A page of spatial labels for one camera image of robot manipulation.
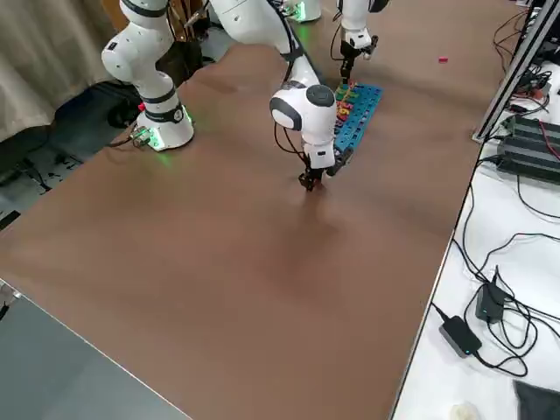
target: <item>gray panel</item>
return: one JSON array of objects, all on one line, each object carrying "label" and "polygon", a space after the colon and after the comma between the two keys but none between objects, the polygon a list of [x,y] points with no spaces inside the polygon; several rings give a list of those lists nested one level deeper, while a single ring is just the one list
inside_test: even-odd
[{"label": "gray panel", "polygon": [[32,303],[0,322],[2,420],[185,420]]}]

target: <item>brown tabletop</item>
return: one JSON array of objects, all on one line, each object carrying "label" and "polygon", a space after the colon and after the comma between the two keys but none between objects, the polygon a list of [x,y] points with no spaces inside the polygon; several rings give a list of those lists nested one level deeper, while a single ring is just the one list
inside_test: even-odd
[{"label": "brown tabletop", "polygon": [[[334,76],[329,8],[298,32]],[[192,143],[98,153],[2,232],[0,277],[196,420],[385,418],[500,78],[491,37],[513,12],[395,0],[371,17],[379,50],[354,76],[381,105],[313,193],[272,137],[285,64],[234,47],[180,89]]]}]

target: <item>electronic device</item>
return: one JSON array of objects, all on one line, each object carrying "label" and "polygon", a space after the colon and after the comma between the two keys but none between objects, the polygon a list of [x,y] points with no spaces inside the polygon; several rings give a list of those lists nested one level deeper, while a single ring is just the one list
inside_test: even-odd
[{"label": "electronic device", "polygon": [[495,283],[486,283],[477,293],[476,318],[495,324],[504,314],[506,293]]},{"label": "electronic device", "polygon": [[457,315],[444,321],[439,327],[439,331],[459,357],[465,358],[475,354],[482,347],[479,338],[474,335],[474,332],[471,331],[465,321]]},{"label": "electronic device", "polygon": [[[369,35],[366,15],[379,11],[387,1],[339,2],[341,42],[351,47],[348,53],[371,53],[372,39],[376,37]],[[304,49],[272,0],[209,2],[230,37],[244,44],[274,46],[288,62],[284,83],[273,94],[269,108],[278,124],[301,133],[306,171],[300,182],[311,190],[323,171],[335,164],[337,107],[333,91],[319,82]],[[108,42],[101,54],[107,70],[118,80],[132,83],[140,94],[144,109],[136,120],[136,129],[143,133],[147,130],[146,143],[156,151],[186,144],[194,134],[171,77],[155,67],[173,43],[166,17],[168,3],[169,0],[120,0],[129,25]]]},{"label": "electronic device", "polygon": [[560,126],[514,115],[505,127],[510,134],[498,144],[498,169],[560,184],[560,160],[550,151],[560,153]]}]

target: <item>white robot link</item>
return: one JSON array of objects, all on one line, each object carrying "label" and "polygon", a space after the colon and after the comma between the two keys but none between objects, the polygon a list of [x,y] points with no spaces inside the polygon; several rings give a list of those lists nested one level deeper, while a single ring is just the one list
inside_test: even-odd
[{"label": "white robot link", "polygon": [[[341,12],[343,27],[357,39],[366,36],[371,44],[365,22],[370,1],[373,0],[345,0]],[[311,190],[320,181],[323,170],[335,164],[333,91],[319,82],[303,48],[271,0],[210,3],[231,38],[244,44],[274,46],[288,62],[283,85],[271,98],[269,107],[278,124],[301,132],[306,171],[300,181]],[[167,5],[168,0],[120,0],[130,23],[109,41],[101,56],[113,76],[133,83],[138,90],[145,111],[138,117],[137,125],[147,129],[149,145],[157,151],[179,147],[193,137],[193,126],[172,79],[155,68],[156,61],[173,41],[166,21]]]},{"label": "white robot link", "polygon": [[194,130],[173,80],[156,70],[156,62],[171,48],[173,36],[166,11],[168,0],[120,0],[129,24],[103,49],[107,71],[134,85],[144,103],[137,132],[156,151],[188,143]]}]

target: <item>black power brick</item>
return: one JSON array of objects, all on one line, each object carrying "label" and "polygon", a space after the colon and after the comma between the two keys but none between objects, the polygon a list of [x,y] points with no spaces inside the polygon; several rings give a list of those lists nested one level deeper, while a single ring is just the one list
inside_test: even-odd
[{"label": "black power brick", "polygon": [[476,318],[490,324],[500,322],[504,315],[506,296],[506,292],[495,283],[484,284],[476,297]]},{"label": "black power brick", "polygon": [[455,350],[459,357],[465,358],[477,353],[482,347],[479,338],[474,335],[469,326],[457,315],[448,318],[439,327],[445,340]]}]

